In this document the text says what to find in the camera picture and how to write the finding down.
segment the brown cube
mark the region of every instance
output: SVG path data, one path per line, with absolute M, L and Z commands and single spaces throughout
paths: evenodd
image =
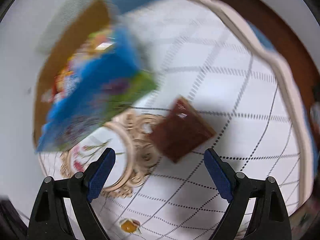
M 154 127 L 149 138 L 163 155 L 176 163 L 215 134 L 188 101 L 180 97 L 169 115 Z

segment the metal screw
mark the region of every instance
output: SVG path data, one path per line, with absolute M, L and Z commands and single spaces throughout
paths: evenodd
M 268 177 L 268 180 L 269 180 L 269 182 L 271 182 L 271 183 L 275 183 L 275 182 L 276 182 L 276 180 L 275 180 L 274 177 Z
M 44 179 L 44 182 L 45 183 L 49 183 L 51 181 L 51 177 L 46 177 L 45 179 Z
M 236 175 L 239 179 L 243 179 L 245 177 L 245 175 L 242 172 L 237 172 Z
M 77 179 L 82 178 L 82 176 L 83 176 L 83 172 L 77 172 L 77 173 L 75 174 L 75 177 L 76 177 Z

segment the colorful packaging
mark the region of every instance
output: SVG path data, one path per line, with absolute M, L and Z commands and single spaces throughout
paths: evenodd
M 124 27 L 91 34 L 56 77 L 37 151 L 71 149 L 155 88 Z

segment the grid pattern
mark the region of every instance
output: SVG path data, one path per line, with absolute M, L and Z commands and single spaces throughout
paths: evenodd
M 215 148 L 223 161 L 249 178 L 276 178 L 289 215 L 298 204 L 299 150 L 277 81 L 270 68 L 236 39 L 216 15 L 186 0 L 161 0 L 126 16 L 158 80 L 158 90 L 137 102 L 138 113 L 166 115 L 186 97 L 217 131 L 179 163 L 163 157 L 131 198 L 100 196 L 92 206 L 112 239 L 207 240 L 228 203 L 203 163 Z M 59 179 L 59 154 L 42 154 L 48 175 Z M 243 237 L 250 200 L 238 238 Z M 141 223 L 142 235 L 118 222 Z

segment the blue gripper pad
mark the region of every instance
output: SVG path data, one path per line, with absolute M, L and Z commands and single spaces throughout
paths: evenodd
M 87 200 L 89 201 L 89 203 L 91 203 L 93 199 L 99 197 L 99 194 L 103 188 L 103 185 L 105 184 L 113 168 L 113 165 L 115 165 L 116 153 L 113 149 L 111 148 L 108 148 L 108 149 L 109 149 L 108 154 L 105 156 L 101 165 L 98 167 L 97 171 L 92 175 L 88 183 Z
M 233 200 L 231 183 L 209 150 L 204 152 L 204 165 L 216 185 L 220 196 L 230 203 Z

